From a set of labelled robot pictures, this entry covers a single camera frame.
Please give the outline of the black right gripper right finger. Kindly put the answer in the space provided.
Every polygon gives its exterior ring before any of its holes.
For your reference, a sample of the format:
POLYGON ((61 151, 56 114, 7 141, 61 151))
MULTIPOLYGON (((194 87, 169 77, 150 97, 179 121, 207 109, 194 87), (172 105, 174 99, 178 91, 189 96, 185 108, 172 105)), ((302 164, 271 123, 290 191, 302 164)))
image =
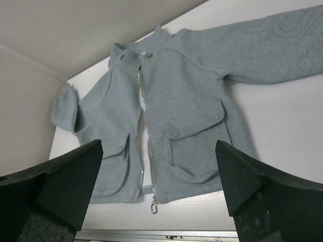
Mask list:
POLYGON ((216 157, 239 241, 322 241, 322 184, 283 172, 224 141, 216 157))

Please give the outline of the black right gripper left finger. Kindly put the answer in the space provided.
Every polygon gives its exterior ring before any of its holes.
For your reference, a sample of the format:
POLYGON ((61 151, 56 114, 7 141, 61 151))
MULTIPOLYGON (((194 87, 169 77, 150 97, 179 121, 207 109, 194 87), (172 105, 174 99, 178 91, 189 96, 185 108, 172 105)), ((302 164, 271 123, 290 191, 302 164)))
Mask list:
POLYGON ((103 156, 94 140, 62 156, 1 176, 1 241, 74 241, 103 156))

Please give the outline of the grey zip-up jacket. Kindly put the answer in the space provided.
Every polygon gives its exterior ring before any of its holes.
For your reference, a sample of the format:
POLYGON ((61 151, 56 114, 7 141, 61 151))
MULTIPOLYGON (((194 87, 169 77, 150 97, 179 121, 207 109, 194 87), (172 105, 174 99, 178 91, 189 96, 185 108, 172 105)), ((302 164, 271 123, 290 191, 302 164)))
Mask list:
POLYGON ((322 6, 206 30, 161 27, 114 45, 108 71, 83 97, 70 84, 51 122, 84 145, 100 139, 102 163, 90 202, 132 203, 144 191, 136 149, 145 103, 153 204, 220 191, 215 146, 256 153, 224 81, 270 85, 322 73, 322 6))

